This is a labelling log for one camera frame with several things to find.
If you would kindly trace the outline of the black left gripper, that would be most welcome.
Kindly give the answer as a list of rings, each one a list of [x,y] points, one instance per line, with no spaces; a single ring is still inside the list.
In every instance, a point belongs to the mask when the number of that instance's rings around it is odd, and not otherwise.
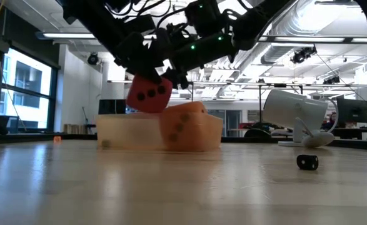
[[[144,36],[132,32],[116,46],[114,62],[134,74],[134,78],[150,83],[161,83],[170,80],[173,71],[168,69],[161,75],[154,69],[160,67],[163,61],[172,53],[172,42],[165,28],[155,30],[156,38],[149,44],[144,43]]]

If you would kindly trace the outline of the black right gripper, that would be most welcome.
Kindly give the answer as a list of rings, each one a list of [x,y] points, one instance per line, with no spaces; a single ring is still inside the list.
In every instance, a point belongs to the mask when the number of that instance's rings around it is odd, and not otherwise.
[[[178,89],[178,86],[187,89],[189,81],[186,71],[225,56],[233,61],[237,53],[229,34],[220,33],[198,39],[173,52],[170,62],[174,69],[168,68],[163,78],[172,82],[173,89]]]

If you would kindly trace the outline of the large red foam die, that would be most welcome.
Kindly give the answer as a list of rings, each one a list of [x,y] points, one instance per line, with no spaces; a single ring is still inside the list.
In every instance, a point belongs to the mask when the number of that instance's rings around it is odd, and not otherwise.
[[[173,84],[166,78],[161,78],[160,84],[155,84],[145,78],[135,76],[126,98],[126,104],[144,113],[160,113],[168,105]]]

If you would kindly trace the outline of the large orange foam die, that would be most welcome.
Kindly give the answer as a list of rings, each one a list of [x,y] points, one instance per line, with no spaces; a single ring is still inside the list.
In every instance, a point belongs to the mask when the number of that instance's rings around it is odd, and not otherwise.
[[[167,107],[159,116],[159,128],[169,151],[201,150],[199,122],[207,110],[202,102],[189,102]]]

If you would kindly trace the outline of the orange translucent plastic tray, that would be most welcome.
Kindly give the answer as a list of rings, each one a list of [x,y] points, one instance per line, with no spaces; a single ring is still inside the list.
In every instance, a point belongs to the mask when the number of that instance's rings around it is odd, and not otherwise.
[[[96,116],[98,146],[132,150],[166,149],[159,128],[160,114],[115,114]],[[223,131],[223,120],[204,114],[199,122],[201,150],[219,148]]]

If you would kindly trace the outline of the small black die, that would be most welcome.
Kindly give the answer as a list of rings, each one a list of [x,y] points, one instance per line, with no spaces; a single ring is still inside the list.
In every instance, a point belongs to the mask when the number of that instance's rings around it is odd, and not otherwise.
[[[315,171],[319,166],[319,159],[316,155],[300,154],[296,158],[297,166],[301,170]]]

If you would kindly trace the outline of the black computer monitor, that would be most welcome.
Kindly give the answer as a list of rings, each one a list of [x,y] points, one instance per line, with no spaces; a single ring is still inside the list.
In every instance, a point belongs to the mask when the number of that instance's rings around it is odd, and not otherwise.
[[[101,99],[98,114],[125,114],[126,101],[124,99]]]
[[[367,102],[354,99],[338,99],[340,123],[367,123]]]

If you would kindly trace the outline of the overhead light bar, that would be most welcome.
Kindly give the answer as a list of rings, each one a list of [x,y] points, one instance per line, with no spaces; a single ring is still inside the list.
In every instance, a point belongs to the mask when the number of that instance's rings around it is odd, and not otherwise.
[[[38,39],[90,39],[90,33],[37,32]],[[367,37],[324,37],[324,36],[261,36],[261,43],[318,43],[318,44],[367,44]]]

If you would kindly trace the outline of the stack of wood pieces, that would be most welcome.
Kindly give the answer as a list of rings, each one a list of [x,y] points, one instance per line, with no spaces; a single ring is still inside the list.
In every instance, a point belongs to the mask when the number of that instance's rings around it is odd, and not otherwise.
[[[64,124],[63,132],[66,134],[87,134],[88,130],[85,125],[80,124]]]

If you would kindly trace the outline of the person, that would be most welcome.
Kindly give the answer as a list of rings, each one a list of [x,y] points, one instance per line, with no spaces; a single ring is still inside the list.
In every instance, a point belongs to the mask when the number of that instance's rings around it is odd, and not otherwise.
[[[331,129],[334,126],[336,122],[336,117],[337,117],[337,113],[332,112],[331,115],[329,116],[328,122],[326,123],[327,130]]]

